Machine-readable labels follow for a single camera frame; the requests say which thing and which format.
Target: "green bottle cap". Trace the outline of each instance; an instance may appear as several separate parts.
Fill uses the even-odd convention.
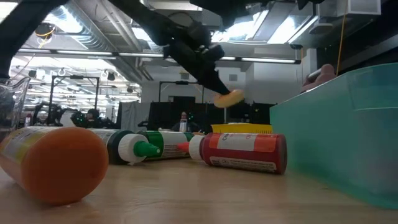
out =
[[[134,145],[134,154],[138,157],[156,156],[160,154],[160,149],[148,142],[138,141]]]

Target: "orange bottle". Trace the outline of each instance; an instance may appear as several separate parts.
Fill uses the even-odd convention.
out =
[[[0,144],[0,166],[33,198],[51,205],[77,202],[105,176],[108,153],[83,128],[29,127]]]

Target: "laboratory room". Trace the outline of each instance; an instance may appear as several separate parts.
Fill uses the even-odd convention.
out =
[[[398,223],[397,11],[0,0],[0,223]]]

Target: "white bottle cap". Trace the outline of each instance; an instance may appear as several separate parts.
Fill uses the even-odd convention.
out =
[[[140,134],[127,134],[119,142],[119,156],[126,162],[142,162],[146,156],[136,156],[134,153],[134,146],[137,142],[148,142],[145,136]]]
[[[205,136],[194,136],[189,142],[189,155],[192,159],[202,160],[200,155],[200,143]]]

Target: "wooden table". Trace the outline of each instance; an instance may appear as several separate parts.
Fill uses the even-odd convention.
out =
[[[110,166],[82,202],[47,207],[0,170],[0,223],[398,223],[398,212],[370,207],[318,182],[208,167],[190,159]]]

